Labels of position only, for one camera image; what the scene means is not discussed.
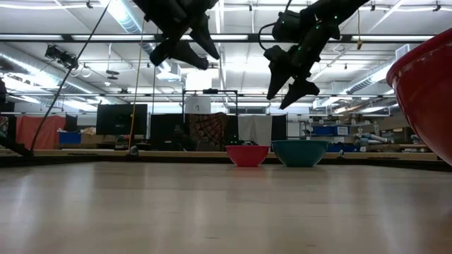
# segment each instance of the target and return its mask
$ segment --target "pink bowl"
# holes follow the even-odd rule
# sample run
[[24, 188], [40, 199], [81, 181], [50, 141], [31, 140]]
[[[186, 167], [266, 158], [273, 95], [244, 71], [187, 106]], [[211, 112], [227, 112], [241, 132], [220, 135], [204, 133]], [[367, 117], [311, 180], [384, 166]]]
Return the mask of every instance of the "pink bowl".
[[452, 29], [399, 59], [386, 81], [413, 130], [452, 165]]
[[228, 145], [229, 158], [238, 167], [258, 167], [268, 155], [269, 146], [265, 145]]

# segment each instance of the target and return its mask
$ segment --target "computer monitor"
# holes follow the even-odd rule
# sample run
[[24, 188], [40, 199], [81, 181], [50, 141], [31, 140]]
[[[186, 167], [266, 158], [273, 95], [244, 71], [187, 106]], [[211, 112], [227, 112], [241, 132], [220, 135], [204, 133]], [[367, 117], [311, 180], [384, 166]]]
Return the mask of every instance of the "computer monitor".
[[[132, 126], [133, 105], [99, 105], [97, 107], [96, 134], [129, 135]], [[133, 133], [145, 135], [147, 131], [148, 105], [136, 105]]]

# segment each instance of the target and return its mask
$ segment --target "red curtain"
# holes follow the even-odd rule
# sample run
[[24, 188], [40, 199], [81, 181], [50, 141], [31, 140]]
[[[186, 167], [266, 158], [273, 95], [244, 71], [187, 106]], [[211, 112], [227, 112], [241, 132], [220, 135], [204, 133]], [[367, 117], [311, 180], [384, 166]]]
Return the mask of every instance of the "red curtain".
[[[31, 143], [35, 137], [37, 127], [42, 121], [42, 117], [21, 116], [17, 118], [16, 142], [22, 143], [26, 148], [31, 148]], [[52, 150], [59, 142], [58, 129], [64, 129], [66, 118], [61, 116], [49, 116], [41, 128], [37, 137], [35, 149]]]

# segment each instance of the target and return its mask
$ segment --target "large red bowl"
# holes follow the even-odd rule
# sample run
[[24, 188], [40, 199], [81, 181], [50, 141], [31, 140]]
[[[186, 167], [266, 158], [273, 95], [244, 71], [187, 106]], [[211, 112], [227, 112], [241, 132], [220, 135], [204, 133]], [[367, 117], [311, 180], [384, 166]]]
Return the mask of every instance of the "large red bowl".
[[268, 155], [269, 146], [265, 145], [228, 145], [229, 158], [238, 167], [257, 167]]
[[386, 80], [413, 130], [452, 165], [452, 29], [399, 59]]

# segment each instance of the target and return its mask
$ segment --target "teal bowl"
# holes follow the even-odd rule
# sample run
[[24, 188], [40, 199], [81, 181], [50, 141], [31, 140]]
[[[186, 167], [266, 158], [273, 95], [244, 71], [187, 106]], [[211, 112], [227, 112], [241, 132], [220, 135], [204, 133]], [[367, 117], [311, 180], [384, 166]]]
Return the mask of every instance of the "teal bowl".
[[287, 167], [314, 167], [323, 158], [329, 141], [277, 140], [271, 145], [276, 157]]

